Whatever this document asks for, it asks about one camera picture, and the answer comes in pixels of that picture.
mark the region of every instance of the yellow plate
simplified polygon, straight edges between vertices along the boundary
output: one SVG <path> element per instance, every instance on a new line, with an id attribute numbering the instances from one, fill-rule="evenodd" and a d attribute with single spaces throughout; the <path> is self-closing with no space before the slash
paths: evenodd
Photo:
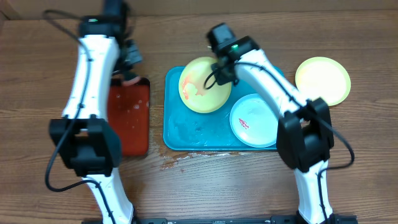
<path id="1" fill-rule="evenodd" d="M 183 70 L 178 81 L 178 92 L 181 100 L 191 110 L 198 113 L 210 113 L 224 105 L 231 94 L 231 83 L 219 86 L 215 84 L 205 90 L 203 84 L 212 72 L 211 65 L 216 63 L 212 57 L 200 57 L 191 61 Z M 212 76 L 207 83 L 210 86 L 215 78 Z"/>
<path id="2" fill-rule="evenodd" d="M 351 80 L 345 68 L 326 57 L 304 61 L 297 69 L 295 82 L 306 97 L 312 100 L 322 97 L 329 106 L 345 100 L 351 89 Z"/>

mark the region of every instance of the table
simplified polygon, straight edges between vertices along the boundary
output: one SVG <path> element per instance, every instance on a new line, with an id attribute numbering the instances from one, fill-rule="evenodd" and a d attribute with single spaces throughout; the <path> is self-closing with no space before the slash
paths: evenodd
<path id="1" fill-rule="evenodd" d="M 76 22 L 61 20 L 76 29 Z M 334 127 L 356 153 L 353 167 L 328 173 L 336 213 L 360 223 L 398 219 L 398 11 L 286 12 L 138 18 L 134 38 L 151 81 L 150 149 L 124 158 L 120 172 L 142 218 L 239 218 L 293 214 L 294 175 L 276 152 L 173 152 L 162 140 L 167 71 L 212 55 L 205 34 L 227 22 L 250 35 L 292 82 L 301 62 L 314 56 L 340 62 L 351 76 L 348 98 L 331 108 Z M 79 223 L 101 218 L 86 186 L 64 193 L 45 188 L 54 146 L 48 125 L 69 97 L 77 44 L 45 21 L 6 21 L 0 36 L 0 222 Z M 331 165 L 349 160 L 336 141 Z M 58 158 L 51 182 L 79 178 Z"/>

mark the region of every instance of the blue tray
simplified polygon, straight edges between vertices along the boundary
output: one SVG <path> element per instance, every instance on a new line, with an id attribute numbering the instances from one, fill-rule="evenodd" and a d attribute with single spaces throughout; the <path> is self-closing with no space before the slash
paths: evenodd
<path id="1" fill-rule="evenodd" d="M 229 113 L 233 105 L 240 98 L 256 93 L 246 82 L 240 80 L 239 84 L 232 87 L 227 102 L 220 109 L 207 114 L 196 113 L 185 106 L 178 93 L 178 81 L 184 68 L 174 67 L 166 74 L 163 140 L 169 148 L 177 151 L 276 149 L 275 145 L 265 148 L 247 146 L 232 132 Z"/>

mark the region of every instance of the orange object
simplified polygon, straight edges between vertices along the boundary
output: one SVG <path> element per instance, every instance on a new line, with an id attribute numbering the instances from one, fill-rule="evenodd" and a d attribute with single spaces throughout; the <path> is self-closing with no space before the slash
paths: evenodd
<path id="1" fill-rule="evenodd" d="M 112 85 L 108 122 L 118 134 L 124 156 L 143 156 L 149 148 L 149 80 L 131 86 Z"/>

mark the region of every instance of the white plate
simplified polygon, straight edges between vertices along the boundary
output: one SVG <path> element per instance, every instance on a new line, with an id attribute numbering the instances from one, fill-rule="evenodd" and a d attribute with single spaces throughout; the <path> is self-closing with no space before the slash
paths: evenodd
<path id="1" fill-rule="evenodd" d="M 229 123 L 235 136 L 248 146 L 268 147 L 276 143 L 278 120 L 257 93 L 235 103 Z"/>

